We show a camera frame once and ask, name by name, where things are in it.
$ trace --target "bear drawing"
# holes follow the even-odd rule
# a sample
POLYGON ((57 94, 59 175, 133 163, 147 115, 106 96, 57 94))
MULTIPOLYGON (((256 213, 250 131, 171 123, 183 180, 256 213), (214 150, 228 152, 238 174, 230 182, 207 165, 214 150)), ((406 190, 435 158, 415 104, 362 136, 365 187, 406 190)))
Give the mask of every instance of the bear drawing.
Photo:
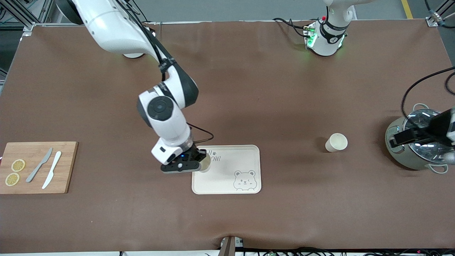
POLYGON ((255 174, 256 173, 253 170, 247 173, 235 171, 234 188, 237 189, 237 191, 254 190, 258 185, 256 179, 254 178, 255 174))

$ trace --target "paper cup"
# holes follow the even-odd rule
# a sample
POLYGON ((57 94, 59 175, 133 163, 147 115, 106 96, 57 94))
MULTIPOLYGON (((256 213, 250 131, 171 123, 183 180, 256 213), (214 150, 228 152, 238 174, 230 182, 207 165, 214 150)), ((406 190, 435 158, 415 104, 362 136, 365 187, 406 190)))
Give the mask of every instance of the paper cup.
POLYGON ((325 149, 329 152, 337 152, 348 146, 348 139, 341 133, 334 133, 325 143, 325 149))

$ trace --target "pot handle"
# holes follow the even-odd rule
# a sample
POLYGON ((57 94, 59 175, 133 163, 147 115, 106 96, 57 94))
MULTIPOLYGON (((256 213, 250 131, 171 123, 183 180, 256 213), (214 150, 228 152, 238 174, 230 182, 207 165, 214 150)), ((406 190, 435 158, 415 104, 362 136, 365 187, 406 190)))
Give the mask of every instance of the pot handle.
POLYGON ((445 174, 449 170, 449 166, 447 164, 426 164, 425 167, 430 169, 432 172, 434 172, 436 174, 445 174), (443 167, 444 171, 438 172, 434 169, 434 167, 443 167))
POLYGON ((423 103, 417 103, 415 104, 413 107, 412 107, 412 111, 415 111, 415 107, 416 106, 421 106, 423 108, 426 108, 426 109, 430 109, 427 105, 423 104, 423 103))

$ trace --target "pot lid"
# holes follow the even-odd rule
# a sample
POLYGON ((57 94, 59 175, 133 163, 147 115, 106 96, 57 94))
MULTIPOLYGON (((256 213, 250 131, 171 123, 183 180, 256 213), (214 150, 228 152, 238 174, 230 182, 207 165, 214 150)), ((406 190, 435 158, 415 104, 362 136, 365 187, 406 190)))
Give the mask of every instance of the pot lid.
MULTIPOLYGON (((419 109, 413 111, 408 117, 412 122, 417 124, 420 128, 426 127, 430 124, 430 120, 433 116, 440 114, 441 112, 433 109, 419 109)), ((414 127, 407 119, 403 123, 404 130, 414 127)), ((419 143, 409 143, 409 147, 418 156, 435 164, 445 164, 443 155, 447 152, 453 151, 453 148, 444 146, 440 143, 434 142, 426 145, 420 145, 419 143)))

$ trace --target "knife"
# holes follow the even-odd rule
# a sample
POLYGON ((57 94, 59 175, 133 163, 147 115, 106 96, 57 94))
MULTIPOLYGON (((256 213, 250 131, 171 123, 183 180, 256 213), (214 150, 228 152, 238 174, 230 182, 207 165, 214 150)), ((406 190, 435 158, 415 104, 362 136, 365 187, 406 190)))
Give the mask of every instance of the knife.
POLYGON ((38 170, 41 168, 41 166, 47 162, 47 160, 49 160, 49 157, 51 157, 51 153, 52 153, 52 148, 49 149, 49 151, 47 151, 47 154, 44 156, 43 160, 41 160, 41 162, 38 164, 38 166, 33 170, 33 172, 31 172, 31 174, 27 177, 27 179, 25 180, 26 182, 31 182, 33 180, 33 178, 35 177, 36 173, 38 172, 38 170))
POLYGON ((60 159, 61 156, 61 151, 57 151, 56 156, 54 157, 54 162, 52 163, 51 170, 49 171, 49 174, 47 175, 46 181, 43 184, 42 189, 45 189, 47 185, 51 182, 52 178, 54 177, 54 169, 57 165, 58 160, 60 159))

